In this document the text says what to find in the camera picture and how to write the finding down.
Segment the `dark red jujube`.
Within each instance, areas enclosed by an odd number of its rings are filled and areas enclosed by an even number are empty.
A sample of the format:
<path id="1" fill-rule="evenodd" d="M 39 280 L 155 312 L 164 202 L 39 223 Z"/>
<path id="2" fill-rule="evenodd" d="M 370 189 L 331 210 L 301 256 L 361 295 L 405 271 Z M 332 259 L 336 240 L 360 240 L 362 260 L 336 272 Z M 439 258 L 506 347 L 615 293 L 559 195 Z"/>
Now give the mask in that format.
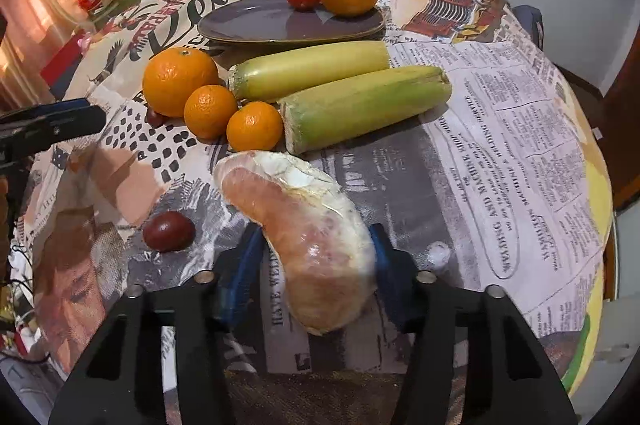
<path id="1" fill-rule="evenodd" d="M 145 223 L 142 239 L 146 246 L 159 253 L 181 251 L 190 246 L 196 229 L 192 220 L 179 211 L 165 211 Z"/>
<path id="2" fill-rule="evenodd" d="M 166 120 L 167 120 L 166 116 L 160 113 L 156 113 L 154 110 L 152 110 L 151 107 L 149 107 L 146 110 L 145 122 L 147 122 L 152 128 L 158 128 L 160 126 L 163 126 Z"/>

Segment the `medium orange mandarin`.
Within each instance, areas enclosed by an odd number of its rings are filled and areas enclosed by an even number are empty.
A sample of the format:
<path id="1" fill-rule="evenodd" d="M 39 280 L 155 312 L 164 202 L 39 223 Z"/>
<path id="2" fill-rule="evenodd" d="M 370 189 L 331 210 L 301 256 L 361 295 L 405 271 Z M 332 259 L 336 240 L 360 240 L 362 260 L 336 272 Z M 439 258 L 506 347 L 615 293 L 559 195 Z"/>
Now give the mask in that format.
<path id="1" fill-rule="evenodd" d="M 214 60 L 200 49 L 169 48 L 149 59 L 142 77 L 146 103 L 160 115 L 181 117 L 186 100 L 206 85 L 218 85 Z"/>

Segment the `small mandarin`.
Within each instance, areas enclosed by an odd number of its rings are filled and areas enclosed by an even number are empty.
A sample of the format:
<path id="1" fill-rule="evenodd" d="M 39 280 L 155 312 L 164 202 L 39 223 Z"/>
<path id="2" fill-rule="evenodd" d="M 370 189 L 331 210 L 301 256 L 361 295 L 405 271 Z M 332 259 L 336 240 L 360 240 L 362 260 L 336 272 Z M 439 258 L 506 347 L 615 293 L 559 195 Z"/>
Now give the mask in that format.
<path id="1" fill-rule="evenodd" d="M 186 100 L 183 120 L 195 137 L 204 141 L 217 139 L 226 132 L 231 116 L 238 111 L 233 94 L 219 85 L 206 85 Z"/>
<path id="2" fill-rule="evenodd" d="M 255 101 L 245 104 L 229 119 L 226 136 L 235 152 L 271 151 L 283 134 L 283 122 L 278 110 L 269 103 Z"/>

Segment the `peeled pomelo segment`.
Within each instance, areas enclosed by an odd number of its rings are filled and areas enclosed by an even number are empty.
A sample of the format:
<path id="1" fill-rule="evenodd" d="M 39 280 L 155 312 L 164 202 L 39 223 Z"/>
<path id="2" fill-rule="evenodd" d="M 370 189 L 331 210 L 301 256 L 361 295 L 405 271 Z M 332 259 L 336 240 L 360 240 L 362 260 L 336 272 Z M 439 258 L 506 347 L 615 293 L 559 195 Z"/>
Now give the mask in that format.
<path id="1" fill-rule="evenodd" d="M 284 270 L 288 309 L 314 335 L 356 320 L 375 291 L 376 252 L 354 203 L 331 176 L 290 154 L 221 159 L 224 200 L 262 233 Z"/>

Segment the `green husked corn cob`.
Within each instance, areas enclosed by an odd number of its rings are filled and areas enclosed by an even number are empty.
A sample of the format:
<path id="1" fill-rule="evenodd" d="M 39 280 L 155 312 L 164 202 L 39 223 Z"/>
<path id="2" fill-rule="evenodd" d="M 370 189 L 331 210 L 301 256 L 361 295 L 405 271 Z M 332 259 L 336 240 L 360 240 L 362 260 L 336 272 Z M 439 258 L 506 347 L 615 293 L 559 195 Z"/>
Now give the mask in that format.
<path id="1" fill-rule="evenodd" d="M 279 101 L 285 148 L 317 151 L 445 104 L 452 84 L 438 67 L 378 70 L 302 90 Z"/>

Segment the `red gift box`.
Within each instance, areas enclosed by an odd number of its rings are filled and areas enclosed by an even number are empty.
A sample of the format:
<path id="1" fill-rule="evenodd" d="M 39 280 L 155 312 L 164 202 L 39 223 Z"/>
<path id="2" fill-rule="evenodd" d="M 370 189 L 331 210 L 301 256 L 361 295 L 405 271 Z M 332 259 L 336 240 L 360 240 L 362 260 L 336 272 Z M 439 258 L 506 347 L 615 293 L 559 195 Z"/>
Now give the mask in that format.
<path id="1" fill-rule="evenodd" d="M 85 34 L 81 30 L 78 34 L 73 35 L 40 72 L 41 78 L 49 87 L 55 100 L 62 100 L 66 90 L 70 87 L 75 70 L 82 59 L 81 43 Z"/>

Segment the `orange striped curtain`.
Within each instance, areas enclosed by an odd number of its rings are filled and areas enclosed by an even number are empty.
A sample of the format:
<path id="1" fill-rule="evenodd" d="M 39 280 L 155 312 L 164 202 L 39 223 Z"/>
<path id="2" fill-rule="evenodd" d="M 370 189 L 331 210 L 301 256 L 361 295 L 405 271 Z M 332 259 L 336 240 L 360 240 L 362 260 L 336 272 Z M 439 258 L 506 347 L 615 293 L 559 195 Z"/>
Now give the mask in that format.
<path id="1" fill-rule="evenodd" d="M 8 22 L 1 43 L 1 111 L 53 100 L 41 71 L 88 25 L 78 0 L 1 0 Z"/>

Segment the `purple ceramic plate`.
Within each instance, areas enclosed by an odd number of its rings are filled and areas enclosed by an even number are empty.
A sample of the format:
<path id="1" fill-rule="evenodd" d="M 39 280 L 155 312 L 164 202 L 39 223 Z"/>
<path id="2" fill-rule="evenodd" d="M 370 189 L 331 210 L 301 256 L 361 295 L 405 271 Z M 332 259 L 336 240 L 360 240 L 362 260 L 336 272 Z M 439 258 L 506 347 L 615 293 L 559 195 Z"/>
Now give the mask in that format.
<path id="1" fill-rule="evenodd" d="M 198 22 L 202 36 L 224 46 L 306 47 L 380 38 L 384 30 L 384 18 L 377 8 L 342 18 L 322 7 L 297 11 L 286 0 L 240 0 L 213 10 Z"/>

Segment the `printed newspaper pattern blanket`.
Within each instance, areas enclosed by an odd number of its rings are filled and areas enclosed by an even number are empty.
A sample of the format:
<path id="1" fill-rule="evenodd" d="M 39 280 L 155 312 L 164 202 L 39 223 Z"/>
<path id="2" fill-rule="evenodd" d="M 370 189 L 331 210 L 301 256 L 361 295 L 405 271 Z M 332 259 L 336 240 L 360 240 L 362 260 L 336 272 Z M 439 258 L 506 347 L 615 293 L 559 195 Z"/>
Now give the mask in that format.
<path id="1" fill-rule="evenodd" d="M 143 0 L 97 32 L 67 96 L 101 105 L 104 130 L 40 154 L 18 227 L 35 263 L 35 308 L 51 361 L 5 367 L 39 422 L 126 287 L 168 289 L 239 240 L 245 218 L 216 189 L 226 142 L 144 119 L 146 63 L 207 49 L 198 22 L 240 0 Z M 341 185 L 366 223 L 454 285 L 502 285 L 575 391 L 592 361 L 611 229 L 604 162 L 574 94 L 504 0 L 380 0 L 395 66 L 436 65 L 445 110 L 334 148 L 309 163 Z M 142 230 L 179 211 L 192 244 L 159 253 Z"/>

